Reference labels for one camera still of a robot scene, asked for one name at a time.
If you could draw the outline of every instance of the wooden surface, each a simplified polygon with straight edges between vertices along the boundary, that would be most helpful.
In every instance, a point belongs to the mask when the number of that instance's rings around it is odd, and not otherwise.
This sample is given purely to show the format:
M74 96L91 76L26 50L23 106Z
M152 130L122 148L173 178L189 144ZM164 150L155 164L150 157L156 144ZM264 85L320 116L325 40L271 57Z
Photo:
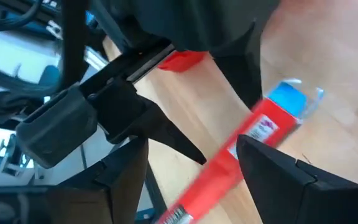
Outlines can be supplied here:
M326 90L316 113L279 148L358 183L358 0L285 0L262 41L264 91L283 78ZM250 112L210 57L181 74L154 70L136 85L211 158ZM168 205L200 166L150 143L149 161ZM200 223L261 223L245 183Z

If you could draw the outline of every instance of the red object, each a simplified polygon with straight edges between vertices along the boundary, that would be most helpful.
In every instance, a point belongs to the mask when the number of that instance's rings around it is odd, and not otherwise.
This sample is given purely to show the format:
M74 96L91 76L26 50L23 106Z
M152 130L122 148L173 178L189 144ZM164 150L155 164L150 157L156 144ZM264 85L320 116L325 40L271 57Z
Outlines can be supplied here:
M277 147L296 126L296 118L270 99L263 99L157 224L197 222L243 179L235 147L239 134Z
M173 72L184 72L202 61L206 52L175 52L165 59L160 65L159 69L168 70Z

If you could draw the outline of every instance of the black mount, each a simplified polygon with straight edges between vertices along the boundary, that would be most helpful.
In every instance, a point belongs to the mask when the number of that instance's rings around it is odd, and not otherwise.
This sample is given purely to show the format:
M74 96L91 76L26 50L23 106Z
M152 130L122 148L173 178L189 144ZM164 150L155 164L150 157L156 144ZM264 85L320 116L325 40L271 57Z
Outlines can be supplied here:
M133 86L172 51L169 42L162 40L149 51L123 54L83 84L55 96L17 126L23 151L51 168L88 139L99 124L113 144L130 136L150 138L204 164L200 150Z
M263 223L358 223L358 184L244 135L237 154Z

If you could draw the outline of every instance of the black cable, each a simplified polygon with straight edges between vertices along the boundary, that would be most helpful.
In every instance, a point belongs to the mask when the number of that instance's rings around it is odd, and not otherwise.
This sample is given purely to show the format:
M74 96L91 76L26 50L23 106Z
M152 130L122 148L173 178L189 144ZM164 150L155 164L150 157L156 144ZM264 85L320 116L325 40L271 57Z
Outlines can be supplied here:
M29 83L0 71L0 87L22 96L44 97L62 91L79 82L82 77L82 61L85 52L86 0L62 2L63 70L56 84L39 85Z
M37 0L32 7L19 18L0 19L0 31L13 30L31 22L41 8L42 0Z
M58 91L58 85L39 85L12 77L0 71L0 87L23 96L51 96Z

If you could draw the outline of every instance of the light wood grain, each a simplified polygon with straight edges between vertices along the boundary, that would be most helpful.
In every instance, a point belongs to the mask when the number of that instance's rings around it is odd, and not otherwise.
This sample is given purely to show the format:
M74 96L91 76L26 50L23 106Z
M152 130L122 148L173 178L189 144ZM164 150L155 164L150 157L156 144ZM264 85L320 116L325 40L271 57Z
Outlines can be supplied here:
M264 91L283 78L326 90L316 113L279 150L358 183L358 1L283 0L262 41ZM175 74L154 70L137 85L211 158L250 112L206 57ZM168 205L200 166L157 142L149 161ZM200 223L261 223L245 185L228 193Z

